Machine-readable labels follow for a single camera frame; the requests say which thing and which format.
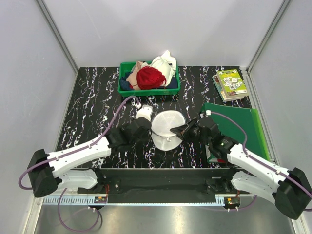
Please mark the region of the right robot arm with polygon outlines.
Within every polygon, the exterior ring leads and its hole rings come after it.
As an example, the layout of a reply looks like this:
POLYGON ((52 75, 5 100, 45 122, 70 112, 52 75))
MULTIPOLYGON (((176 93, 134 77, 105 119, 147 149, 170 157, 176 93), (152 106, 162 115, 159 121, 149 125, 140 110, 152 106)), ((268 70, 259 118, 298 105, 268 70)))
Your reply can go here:
POLYGON ((273 164, 246 149, 245 143, 222 134, 211 117, 193 119, 170 129, 183 141, 199 140, 216 157, 240 167, 221 181, 226 193, 245 191, 275 205, 286 217, 297 220, 312 200, 312 188, 305 173, 273 164))

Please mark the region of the white mesh laundry bag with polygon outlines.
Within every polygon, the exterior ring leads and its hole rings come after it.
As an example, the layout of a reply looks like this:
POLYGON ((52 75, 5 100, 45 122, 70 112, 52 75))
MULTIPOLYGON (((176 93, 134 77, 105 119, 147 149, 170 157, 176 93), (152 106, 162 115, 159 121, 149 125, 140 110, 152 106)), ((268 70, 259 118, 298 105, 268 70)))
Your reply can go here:
POLYGON ((161 151, 169 151, 178 147, 182 140, 170 129, 186 123, 185 117, 179 111, 168 110, 159 112, 152 120, 152 141, 161 151))

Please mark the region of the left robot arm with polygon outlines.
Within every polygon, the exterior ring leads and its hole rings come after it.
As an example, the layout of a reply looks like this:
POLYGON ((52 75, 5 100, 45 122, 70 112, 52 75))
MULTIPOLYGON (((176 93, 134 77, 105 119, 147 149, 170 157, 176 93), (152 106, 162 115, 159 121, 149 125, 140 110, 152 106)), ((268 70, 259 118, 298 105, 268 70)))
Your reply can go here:
POLYGON ((105 181, 95 170, 77 171, 75 167, 101 157, 130 150, 136 143, 149 139, 151 119, 137 117, 132 122, 109 130, 86 143, 66 150, 34 152, 27 174, 35 197, 45 197, 58 189, 84 188, 100 193, 105 181))

